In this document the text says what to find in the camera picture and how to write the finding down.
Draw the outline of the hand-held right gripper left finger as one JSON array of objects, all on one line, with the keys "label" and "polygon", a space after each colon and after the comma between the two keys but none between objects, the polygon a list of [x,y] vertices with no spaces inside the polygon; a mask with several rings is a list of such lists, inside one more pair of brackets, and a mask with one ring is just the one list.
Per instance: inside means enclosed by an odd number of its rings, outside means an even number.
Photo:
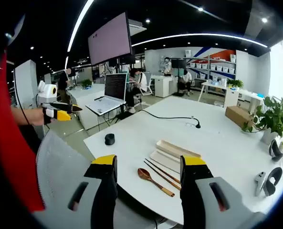
[{"label": "hand-held right gripper left finger", "polygon": [[117,199],[117,157],[95,159],[87,169],[69,170],[53,192],[42,189],[45,209],[35,218],[45,229],[112,229]]}]

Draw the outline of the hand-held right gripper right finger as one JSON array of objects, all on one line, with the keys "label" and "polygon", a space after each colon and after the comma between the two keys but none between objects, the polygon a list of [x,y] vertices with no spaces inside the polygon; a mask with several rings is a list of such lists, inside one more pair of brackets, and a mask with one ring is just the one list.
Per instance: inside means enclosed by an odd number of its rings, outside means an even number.
[{"label": "hand-held right gripper right finger", "polygon": [[214,177],[200,157],[180,157],[180,181],[185,229],[252,229],[265,218],[250,211],[241,194]]}]

